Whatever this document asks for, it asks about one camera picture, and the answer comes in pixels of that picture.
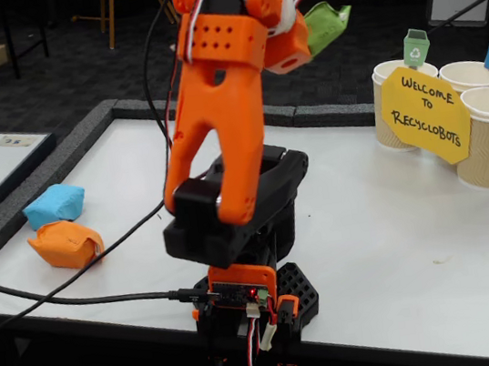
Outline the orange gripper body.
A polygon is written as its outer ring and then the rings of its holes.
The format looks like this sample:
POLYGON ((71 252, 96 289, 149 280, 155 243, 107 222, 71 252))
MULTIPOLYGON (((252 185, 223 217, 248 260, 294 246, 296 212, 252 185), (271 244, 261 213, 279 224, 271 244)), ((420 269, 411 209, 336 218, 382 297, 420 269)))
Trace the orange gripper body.
POLYGON ((267 39, 264 68, 274 74, 288 74, 312 60, 309 30, 299 10, 290 31, 267 39))

